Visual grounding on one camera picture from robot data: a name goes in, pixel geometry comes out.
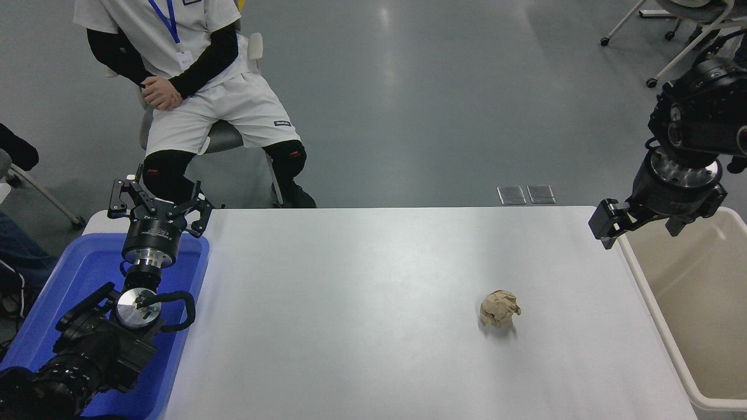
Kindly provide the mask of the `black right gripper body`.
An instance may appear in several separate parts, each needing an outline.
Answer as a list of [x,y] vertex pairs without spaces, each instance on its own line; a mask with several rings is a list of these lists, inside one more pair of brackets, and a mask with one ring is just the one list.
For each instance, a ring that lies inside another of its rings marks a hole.
[[649,168],[641,168],[633,180],[627,199],[633,218],[654,216],[708,218],[726,199],[726,189],[718,181],[707,181],[694,188],[665,181]]

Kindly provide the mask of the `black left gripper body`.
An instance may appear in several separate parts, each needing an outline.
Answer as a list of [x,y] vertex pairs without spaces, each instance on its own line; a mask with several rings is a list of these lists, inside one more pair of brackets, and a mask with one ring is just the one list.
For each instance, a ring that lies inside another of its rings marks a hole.
[[131,214],[122,255],[133,256],[136,250],[155,249],[168,256],[178,254],[181,235],[187,227],[182,213],[173,210],[173,203],[155,201],[156,213],[150,215],[140,206]]

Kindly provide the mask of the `person's left hand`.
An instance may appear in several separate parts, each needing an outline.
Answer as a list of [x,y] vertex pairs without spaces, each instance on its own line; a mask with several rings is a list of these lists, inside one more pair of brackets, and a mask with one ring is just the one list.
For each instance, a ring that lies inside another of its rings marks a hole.
[[149,106],[158,111],[173,111],[176,107],[180,106],[183,101],[181,94],[178,92],[178,90],[176,90],[175,87],[173,93],[168,96],[152,95],[148,97],[143,96],[142,98],[144,98]]

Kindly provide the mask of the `person's right hand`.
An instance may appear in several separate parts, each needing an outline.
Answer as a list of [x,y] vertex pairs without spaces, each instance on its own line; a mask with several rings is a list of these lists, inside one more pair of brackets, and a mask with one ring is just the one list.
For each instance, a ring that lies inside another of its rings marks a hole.
[[142,85],[144,86],[144,88],[142,89],[142,95],[144,97],[148,97],[152,95],[168,96],[174,91],[174,87],[171,84],[170,80],[165,79],[160,76],[155,76],[155,75],[147,77],[142,82]]

